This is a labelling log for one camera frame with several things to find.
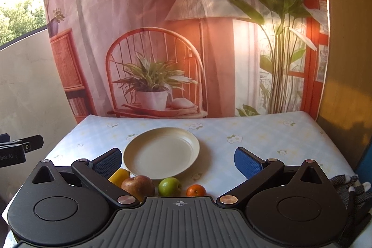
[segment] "silver screw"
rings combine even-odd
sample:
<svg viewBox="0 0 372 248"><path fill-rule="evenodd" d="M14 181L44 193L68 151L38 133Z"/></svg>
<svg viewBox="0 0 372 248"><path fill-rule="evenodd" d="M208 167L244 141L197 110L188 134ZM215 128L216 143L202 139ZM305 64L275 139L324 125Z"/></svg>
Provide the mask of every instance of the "silver screw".
<svg viewBox="0 0 372 248"><path fill-rule="evenodd" d="M118 197L118 203L123 205L132 204L136 201L136 198L131 195L122 195Z"/></svg>
<svg viewBox="0 0 372 248"><path fill-rule="evenodd" d="M238 201L238 198L236 196L233 196L233 195L224 195L222 197L219 198L219 201L222 203L222 204L235 204L237 201Z"/></svg>

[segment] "chair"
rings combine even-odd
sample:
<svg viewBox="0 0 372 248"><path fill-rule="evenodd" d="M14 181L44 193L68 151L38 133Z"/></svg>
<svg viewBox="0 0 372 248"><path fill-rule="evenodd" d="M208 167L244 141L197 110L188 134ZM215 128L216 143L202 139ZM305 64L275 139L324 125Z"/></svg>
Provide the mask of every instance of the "chair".
<svg viewBox="0 0 372 248"><path fill-rule="evenodd" d="M189 110L167 108L161 115L141 111L135 92L125 94L129 87L115 83L128 76L124 63L138 64L135 52L154 61L173 61L177 69L185 72L185 76L196 80L197 84L183 83L183 90L172 90L173 98L186 98L196 107ZM205 102L206 96L202 89L202 85L205 84L202 61L191 42L176 32L157 27L145 27L125 33L111 45L107 52L106 72L113 105L113 110L108 114L136 118L203 118L207 115L203 110L203 98Z"/></svg>

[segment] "beige plate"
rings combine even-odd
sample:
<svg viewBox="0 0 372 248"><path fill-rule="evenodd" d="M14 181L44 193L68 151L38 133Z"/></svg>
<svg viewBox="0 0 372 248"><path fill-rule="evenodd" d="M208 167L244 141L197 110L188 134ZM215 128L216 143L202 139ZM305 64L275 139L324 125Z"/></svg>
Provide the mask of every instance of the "beige plate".
<svg viewBox="0 0 372 248"><path fill-rule="evenodd" d="M189 168L198 157L199 149L198 139L192 133L176 127L162 127L134 138L123 158L133 175L165 179Z"/></svg>

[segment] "yellow fruit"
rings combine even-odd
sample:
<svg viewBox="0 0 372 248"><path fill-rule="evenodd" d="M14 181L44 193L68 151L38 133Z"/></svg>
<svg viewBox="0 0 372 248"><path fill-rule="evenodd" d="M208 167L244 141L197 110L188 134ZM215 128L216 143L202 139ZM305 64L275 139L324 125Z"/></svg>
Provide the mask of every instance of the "yellow fruit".
<svg viewBox="0 0 372 248"><path fill-rule="evenodd" d="M116 186L121 187L121 184L125 179L128 179L131 177L131 174L129 171L123 168L119 168L110 178L109 181L111 183L114 183Z"/></svg>

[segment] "glove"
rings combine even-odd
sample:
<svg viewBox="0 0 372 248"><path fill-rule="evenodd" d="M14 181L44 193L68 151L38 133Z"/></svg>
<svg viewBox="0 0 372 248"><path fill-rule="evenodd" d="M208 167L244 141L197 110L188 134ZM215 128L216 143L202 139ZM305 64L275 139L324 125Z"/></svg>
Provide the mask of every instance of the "glove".
<svg viewBox="0 0 372 248"><path fill-rule="evenodd" d="M348 213L345 229L338 241L342 248L350 247L372 218L368 213L372 208L371 183L356 185L357 181L357 175L338 175L330 179Z"/></svg>

